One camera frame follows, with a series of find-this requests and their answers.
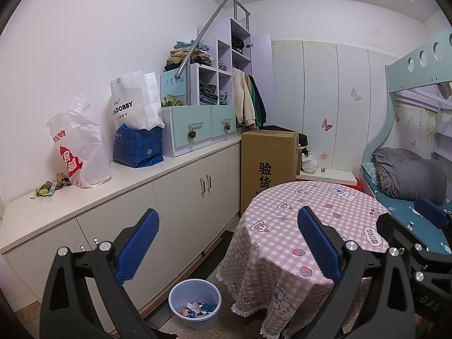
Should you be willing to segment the brown cardboard box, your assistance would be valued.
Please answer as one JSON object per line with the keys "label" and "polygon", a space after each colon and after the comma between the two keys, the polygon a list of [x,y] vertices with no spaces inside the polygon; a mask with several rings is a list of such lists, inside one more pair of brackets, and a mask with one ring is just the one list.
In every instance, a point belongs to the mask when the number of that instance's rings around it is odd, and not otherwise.
{"label": "brown cardboard box", "polygon": [[296,132],[252,130],[241,135],[241,213],[262,191],[295,180],[298,153]]}

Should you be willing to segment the cream hanging jacket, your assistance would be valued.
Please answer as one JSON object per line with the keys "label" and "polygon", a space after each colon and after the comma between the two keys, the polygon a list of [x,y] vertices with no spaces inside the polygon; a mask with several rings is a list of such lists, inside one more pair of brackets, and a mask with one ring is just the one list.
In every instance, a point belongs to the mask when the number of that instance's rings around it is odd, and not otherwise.
{"label": "cream hanging jacket", "polygon": [[232,85],[236,120],[252,129],[256,126],[254,104],[243,71],[232,68]]}

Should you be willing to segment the white plastic bag on floor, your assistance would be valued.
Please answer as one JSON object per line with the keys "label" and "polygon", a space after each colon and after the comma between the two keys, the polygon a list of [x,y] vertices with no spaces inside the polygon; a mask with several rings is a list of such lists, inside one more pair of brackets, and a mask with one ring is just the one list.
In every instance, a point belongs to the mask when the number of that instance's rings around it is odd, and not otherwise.
{"label": "white plastic bag on floor", "polygon": [[302,161],[300,169],[307,174],[314,174],[318,168],[318,162],[312,152],[307,151],[302,153]]}

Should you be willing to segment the pink checkered tablecloth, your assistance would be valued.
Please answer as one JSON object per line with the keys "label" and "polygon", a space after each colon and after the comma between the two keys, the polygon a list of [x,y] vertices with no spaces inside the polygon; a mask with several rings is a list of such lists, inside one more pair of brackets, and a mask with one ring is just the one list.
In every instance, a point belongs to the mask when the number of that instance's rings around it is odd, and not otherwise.
{"label": "pink checkered tablecloth", "polygon": [[237,316],[267,312],[260,329],[265,338],[288,338],[307,326],[333,289],[299,232],[297,215],[304,206],[344,241],[377,252],[388,247],[376,230],[387,209],[361,191],[320,181],[262,191],[242,215],[217,278],[232,294]]}

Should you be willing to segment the white low cabinet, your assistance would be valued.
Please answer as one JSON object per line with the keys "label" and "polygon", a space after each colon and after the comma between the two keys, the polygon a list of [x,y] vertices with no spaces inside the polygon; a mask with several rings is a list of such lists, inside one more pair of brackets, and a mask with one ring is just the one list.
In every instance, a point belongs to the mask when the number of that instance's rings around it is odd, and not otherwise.
{"label": "white low cabinet", "polygon": [[96,188],[20,197],[1,221],[1,255],[41,300],[60,247],[95,249],[152,208],[160,219],[158,234],[124,285],[138,311],[149,314],[217,246],[238,215],[240,164],[241,140],[234,137],[148,168],[114,164],[112,178]]}

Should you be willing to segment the light blue trash bin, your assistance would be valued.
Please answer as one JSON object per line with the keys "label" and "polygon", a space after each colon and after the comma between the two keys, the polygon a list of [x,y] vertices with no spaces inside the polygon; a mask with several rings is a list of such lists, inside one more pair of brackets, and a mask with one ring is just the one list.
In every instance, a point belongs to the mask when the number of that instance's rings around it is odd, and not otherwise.
{"label": "light blue trash bin", "polygon": [[171,289],[168,300],[174,315],[193,329],[211,329],[219,320],[222,296],[219,289],[209,281],[182,281]]}

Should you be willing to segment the blue white snack wrapper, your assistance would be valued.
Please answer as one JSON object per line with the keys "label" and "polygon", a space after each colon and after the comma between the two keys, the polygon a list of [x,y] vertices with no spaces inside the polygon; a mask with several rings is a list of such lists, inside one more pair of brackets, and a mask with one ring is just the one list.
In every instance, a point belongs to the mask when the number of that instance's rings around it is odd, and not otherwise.
{"label": "blue white snack wrapper", "polygon": [[200,318],[212,314],[216,307],[205,302],[188,302],[180,313],[186,318]]}

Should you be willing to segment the white low platform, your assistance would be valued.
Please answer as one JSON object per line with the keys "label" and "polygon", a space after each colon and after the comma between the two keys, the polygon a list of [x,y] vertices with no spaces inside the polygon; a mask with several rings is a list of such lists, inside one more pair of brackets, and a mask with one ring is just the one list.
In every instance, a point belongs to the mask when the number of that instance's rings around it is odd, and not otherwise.
{"label": "white low platform", "polygon": [[296,176],[297,181],[323,181],[347,186],[356,186],[358,181],[350,171],[340,171],[334,169],[318,168],[312,174],[301,171]]}

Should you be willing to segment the pink butterfly sticker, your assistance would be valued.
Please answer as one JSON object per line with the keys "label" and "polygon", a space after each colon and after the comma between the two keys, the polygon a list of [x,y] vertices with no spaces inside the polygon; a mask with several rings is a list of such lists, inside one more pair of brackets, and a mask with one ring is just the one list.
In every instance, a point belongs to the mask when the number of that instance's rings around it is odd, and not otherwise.
{"label": "pink butterfly sticker", "polygon": [[330,130],[333,128],[333,125],[332,125],[332,124],[329,124],[329,123],[327,122],[327,119],[324,119],[323,122],[322,122],[321,127],[322,127],[322,129],[323,129],[325,132],[328,132],[328,131],[330,131]]}

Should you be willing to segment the white red plastic bag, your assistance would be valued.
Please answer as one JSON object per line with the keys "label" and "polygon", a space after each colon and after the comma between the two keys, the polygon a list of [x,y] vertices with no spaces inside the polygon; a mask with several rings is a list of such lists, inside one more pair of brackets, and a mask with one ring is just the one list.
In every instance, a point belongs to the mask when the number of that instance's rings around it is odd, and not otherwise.
{"label": "white red plastic bag", "polygon": [[51,138],[66,166],[70,183],[95,188],[111,178],[110,157],[100,125],[86,116],[90,104],[77,96],[69,109],[47,121]]}

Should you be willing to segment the mint drawer unit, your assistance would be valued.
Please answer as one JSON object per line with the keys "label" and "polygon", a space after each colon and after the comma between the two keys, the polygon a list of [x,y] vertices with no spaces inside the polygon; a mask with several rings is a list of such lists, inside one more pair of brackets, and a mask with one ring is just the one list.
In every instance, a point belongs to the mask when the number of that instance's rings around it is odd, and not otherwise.
{"label": "mint drawer unit", "polygon": [[165,157],[176,158],[236,136],[232,105],[166,107],[162,149]]}

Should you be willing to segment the blue tissue pack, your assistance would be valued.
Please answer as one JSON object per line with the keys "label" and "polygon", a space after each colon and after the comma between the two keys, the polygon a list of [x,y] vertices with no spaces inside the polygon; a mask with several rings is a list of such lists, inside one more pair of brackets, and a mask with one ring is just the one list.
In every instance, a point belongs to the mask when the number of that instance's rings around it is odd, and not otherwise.
{"label": "blue tissue pack", "polygon": [[121,125],[115,133],[113,160],[132,168],[144,168],[164,161],[162,128],[133,129]]}

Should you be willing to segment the white paper shopping bag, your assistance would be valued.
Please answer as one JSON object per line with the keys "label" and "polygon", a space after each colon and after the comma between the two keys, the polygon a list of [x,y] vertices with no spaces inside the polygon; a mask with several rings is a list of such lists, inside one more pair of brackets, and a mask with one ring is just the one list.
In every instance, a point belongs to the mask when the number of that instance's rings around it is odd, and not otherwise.
{"label": "white paper shopping bag", "polygon": [[115,129],[163,129],[162,107],[157,76],[141,70],[121,75],[110,82]]}

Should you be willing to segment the lilac cubby shelf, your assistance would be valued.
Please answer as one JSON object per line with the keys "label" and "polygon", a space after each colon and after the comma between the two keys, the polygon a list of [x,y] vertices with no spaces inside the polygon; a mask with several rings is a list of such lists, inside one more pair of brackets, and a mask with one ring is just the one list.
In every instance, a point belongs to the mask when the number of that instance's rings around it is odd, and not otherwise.
{"label": "lilac cubby shelf", "polygon": [[206,31],[202,44],[209,47],[209,65],[190,67],[191,105],[232,105],[232,68],[248,74],[251,70],[251,34],[236,19],[215,21]]}

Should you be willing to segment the small toys on counter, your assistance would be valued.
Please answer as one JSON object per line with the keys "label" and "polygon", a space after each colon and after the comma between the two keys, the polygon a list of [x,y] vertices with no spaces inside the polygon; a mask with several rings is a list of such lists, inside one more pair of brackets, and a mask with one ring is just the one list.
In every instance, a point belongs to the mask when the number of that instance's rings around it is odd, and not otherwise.
{"label": "small toys on counter", "polygon": [[52,197],[55,191],[60,190],[63,187],[71,186],[70,178],[63,172],[56,174],[54,181],[46,181],[39,188],[36,188],[31,199],[36,197]]}

